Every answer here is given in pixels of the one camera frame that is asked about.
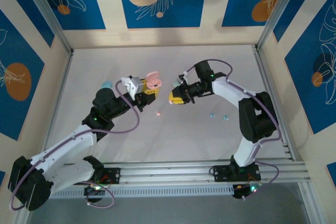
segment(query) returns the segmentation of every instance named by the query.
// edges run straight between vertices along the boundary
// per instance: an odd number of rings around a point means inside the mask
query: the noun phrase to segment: cable clip
[[[44,163],[44,161],[45,161],[46,159],[44,158],[44,156],[41,156],[38,160],[40,160],[41,163]]]
[[[72,138],[72,140],[76,140],[76,133],[75,132],[72,132],[71,138]]]

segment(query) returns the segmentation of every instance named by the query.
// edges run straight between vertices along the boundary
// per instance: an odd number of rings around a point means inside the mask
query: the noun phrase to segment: gray floor
[[[111,209],[95,209],[84,199],[49,200],[29,224],[230,224],[309,223],[296,184],[273,184],[246,201],[232,196],[117,198]]]

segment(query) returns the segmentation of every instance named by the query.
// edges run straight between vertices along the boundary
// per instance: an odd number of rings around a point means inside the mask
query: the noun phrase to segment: small blue bead
[[[112,82],[111,81],[106,81],[100,86],[100,88],[101,89],[103,89],[103,88],[112,89]]]

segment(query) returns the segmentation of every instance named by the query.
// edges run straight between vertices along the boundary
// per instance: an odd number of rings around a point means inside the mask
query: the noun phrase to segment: yellow object
[[[184,104],[184,101],[181,97],[174,97],[173,92],[169,94],[169,101],[174,104]]]
[[[147,85],[146,85],[146,81],[145,80],[142,80],[142,83],[143,83],[143,88],[142,88],[142,92],[145,93],[145,94],[155,94],[155,98],[158,97],[158,92],[160,90],[160,88],[158,89],[148,89],[147,88]]]
[[[145,94],[155,94],[155,98],[158,96],[159,89],[147,89],[144,93]]]

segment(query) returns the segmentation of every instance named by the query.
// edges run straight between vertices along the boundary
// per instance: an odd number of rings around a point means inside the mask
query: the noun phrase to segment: orange circle
[[[20,102],[26,100],[29,96],[30,89],[32,88],[31,76],[28,68],[21,63],[12,63],[6,70],[15,74],[17,77],[24,74],[21,78],[22,82],[12,79],[7,80],[5,84],[10,97]]]
[[[162,12],[158,12],[158,13],[156,14],[156,16],[157,16],[158,18],[162,18],[162,17],[163,17],[163,13],[162,13]]]
[[[313,74],[313,76],[311,77],[311,82],[313,83],[313,85],[315,87],[321,86],[321,84],[323,82],[323,76],[322,76],[322,74],[319,73],[319,72],[315,72]]]
[[[68,15],[68,14],[70,14],[70,8],[69,8],[68,6],[66,6],[66,5],[59,5],[59,6],[57,7],[57,10],[58,10],[61,14],[63,14],[63,15]]]
[[[255,5],[252,11],[252,19],[256,22],[265,22],[268,20],[273,7],[275,6],[277,0],[261,0]]]

